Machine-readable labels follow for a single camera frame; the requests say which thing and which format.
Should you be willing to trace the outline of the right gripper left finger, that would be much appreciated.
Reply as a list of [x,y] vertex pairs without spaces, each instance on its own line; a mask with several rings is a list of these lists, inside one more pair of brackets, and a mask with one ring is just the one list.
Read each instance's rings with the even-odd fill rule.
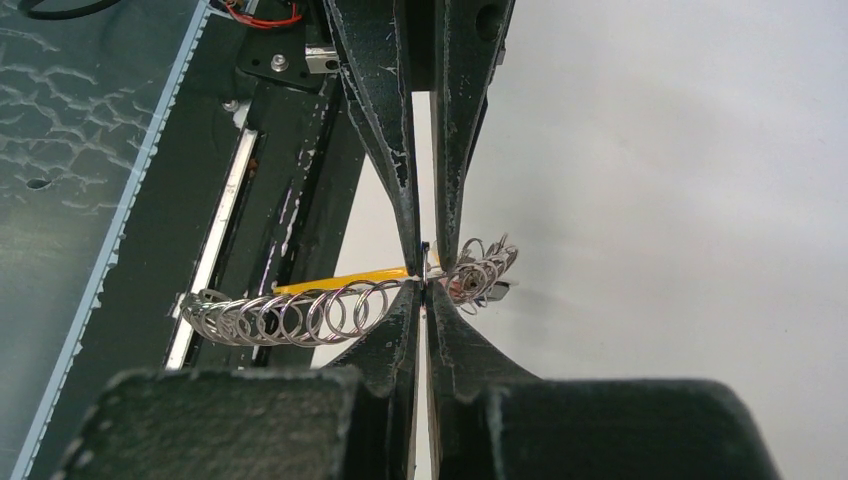
[[58,479],[410,479],[420,283],[320,369],[128,371],[84,416]]

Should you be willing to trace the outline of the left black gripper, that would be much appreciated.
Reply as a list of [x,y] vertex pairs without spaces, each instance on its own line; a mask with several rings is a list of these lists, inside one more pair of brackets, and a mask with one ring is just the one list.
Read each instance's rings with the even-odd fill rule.
[[431,92],[436,242],[455,269],[470,159],[515,3],[326,1],[349,115],[389,197],[406,269],[423,271],[411,93]]

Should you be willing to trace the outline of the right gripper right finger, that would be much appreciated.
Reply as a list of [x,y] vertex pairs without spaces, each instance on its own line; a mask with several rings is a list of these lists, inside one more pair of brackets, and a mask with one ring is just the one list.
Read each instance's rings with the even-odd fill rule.
[[776,479],[748,408],[707,379],[540,378],[424,293],[439,479]]

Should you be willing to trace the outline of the metal keyring with small rings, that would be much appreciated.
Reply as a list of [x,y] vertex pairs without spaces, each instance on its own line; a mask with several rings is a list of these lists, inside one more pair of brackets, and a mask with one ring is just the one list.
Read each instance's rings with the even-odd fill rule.
[[461,312],[476,314],[508,293],[512,283],[506,274],[518,256],[518,247],[506,236],[492,243],[471,238],[451,272],[436,265],[436,255],[427,254],[420,276],[393,267],[295,283],[241,299],[202,289],[184,297],[178,317],[199,336],[221,345],[336,345],[364,336],[386,319],[405,286],[421,289],[435,282]]

